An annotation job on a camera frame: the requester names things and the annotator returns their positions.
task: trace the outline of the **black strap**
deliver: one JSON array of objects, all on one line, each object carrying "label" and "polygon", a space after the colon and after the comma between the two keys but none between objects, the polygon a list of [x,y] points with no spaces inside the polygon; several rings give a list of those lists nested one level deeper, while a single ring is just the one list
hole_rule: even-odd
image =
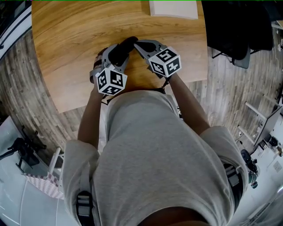
[{"label": "black strap", "polygon": [[76,197],[76,214],[82,226],[95,226],[92,215],[92,195],[87,191]]},{"label": "black strap", "polygon": [[241,174],[237,174],[236,168],[231,164],[224,164],[226,175],[228,177],[228,182],[231,186],[234,200],[235,200],[235,211],[237,210],[240,200],[243,195],[243,180]]}]

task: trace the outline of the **gray t-shirt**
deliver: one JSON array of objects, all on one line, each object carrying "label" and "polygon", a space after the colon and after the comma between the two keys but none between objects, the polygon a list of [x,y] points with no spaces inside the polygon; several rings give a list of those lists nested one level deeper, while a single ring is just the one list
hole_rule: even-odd
[{"label": "gray t-shirt", "polygon": [[135,91],[110,102],[106,132],[100,156],[90,144],[66,144],[64,198],[77,221],[76,196],[89,172],[96,226],[136,226],[166,207],[191,208],[212,226],[229,222],[234,197],[223,163],[241,173],[244,192],[248,172],[225,127],[198,136],[179,118],[171,96]]}]

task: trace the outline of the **gray sleeve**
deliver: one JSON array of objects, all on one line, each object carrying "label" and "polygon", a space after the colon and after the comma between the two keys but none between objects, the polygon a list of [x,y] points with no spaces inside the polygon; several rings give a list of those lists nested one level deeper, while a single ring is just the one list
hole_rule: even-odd
[{"label": "gray sleeve", "polygon": [[69,213],[76,219],[76,196],[80,192],[80,177],[89,163],[91,179],[99,158],[98,151],[91,144],[79,140],[71,140],[66,143],[63,167],[63,191],[64,201]]},{"label": "gray sleeve", "polygon": [[243,178],[244,188],[248,185],[248,171],[241,152],[226,127],[214,126],[200,137],[216,152],[223,163],[235,166]]}]

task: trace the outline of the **pink checkered cloth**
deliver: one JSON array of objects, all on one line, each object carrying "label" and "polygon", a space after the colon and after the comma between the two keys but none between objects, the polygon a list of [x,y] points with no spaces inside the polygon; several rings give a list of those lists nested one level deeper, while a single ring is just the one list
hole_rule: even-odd
[{"label": "pink checkered cloth", "polygon": [[29,173],[24,173],[23,175],[30,183],[51,198],[64,199],[63,193],[58,190],[59,180],[51,173],[48,172],[46,177]]}]

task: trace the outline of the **wooden floor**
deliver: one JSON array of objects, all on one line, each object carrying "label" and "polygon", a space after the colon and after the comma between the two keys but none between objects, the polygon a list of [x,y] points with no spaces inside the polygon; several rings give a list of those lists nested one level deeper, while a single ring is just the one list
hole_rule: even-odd
[{"label": "wooden floor", "polygon": [[[253,54],[248,70],[233,66],[225,56],[211,59],[211,54],[217,51],[208,48],[208,80],[188,84],[207,112],[211,125],[226,126],[235,139],[238,124],[251,135],[259,125],[245,101],[269,114],[273,105],[263,101],[261,95],[275,98],[283,82],[283,53],[277,50],[279,36],[275,32],[274,37],[273,51]],[[6,112],[18,128],[23,124],[30,131],[38,131],[47,145],[41,158],[48,162],[57,146],[64,148],[66,140],[76,138],[84,107],[58,113],[39,70],[31,31],[0,61],[0,74],[0,100]],[[251,151],[249,141],[244,145]]]}]

